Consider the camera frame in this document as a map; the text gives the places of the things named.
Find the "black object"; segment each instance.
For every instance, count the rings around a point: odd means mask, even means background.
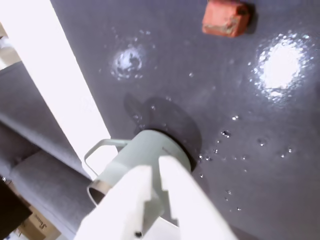
[[[140,239],[140,238],[142,237],[142,232],[136,231],[136,232],[134,233],[134,235],[135,235],[136,238]]]
[[[0,239],[5,239],[31,214],[29,208],[0,180]]]

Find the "table surface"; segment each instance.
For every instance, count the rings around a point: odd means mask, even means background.
[[[241,239],[320,238],[320,1],[252,0],[237,38],[206,0],[51,1],[113,138],[177,139]]]

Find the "red block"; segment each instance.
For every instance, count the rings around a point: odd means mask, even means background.
[[[205,34],[234,38],[247,28],[250,14],[246,5],[230,0],[209,0],[202,21]]]

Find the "gray couch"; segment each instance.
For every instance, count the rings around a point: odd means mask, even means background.
[[[68,239],[94,208],[89,176],[21,62],[0,71],[0,175]]]

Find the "cardboard box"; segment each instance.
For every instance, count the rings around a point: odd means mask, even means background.
[[[29,209],[33,212],[32,215],[28,218],[33,225],[36,226],[37,230],[45,235],[49,236],[52,232],[57,229],[51,222],[49,222],[37,209],[33,206],[30,206]]]
[[[44,240],[52,233],[59,232],[34,206],[23,199],[12,182],[8,186],[32,211],[32,215],[17,228],[24,236],[29,240]]]

